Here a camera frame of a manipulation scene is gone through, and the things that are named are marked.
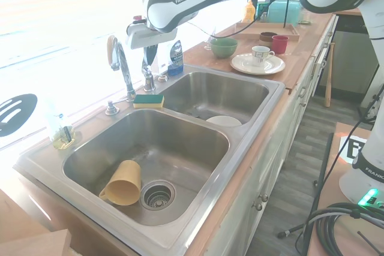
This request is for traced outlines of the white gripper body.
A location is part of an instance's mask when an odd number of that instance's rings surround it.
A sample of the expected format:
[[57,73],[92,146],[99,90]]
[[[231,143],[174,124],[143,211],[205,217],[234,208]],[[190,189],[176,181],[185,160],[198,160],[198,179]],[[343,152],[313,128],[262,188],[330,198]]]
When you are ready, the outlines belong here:
[[159,32],[150,29],[146,24],[133,24],[126,29],[125,44],[131,50],[144,47],[154,46],[160,43],[165,43],[176,38],[178,29],[175,28],[169,33]]

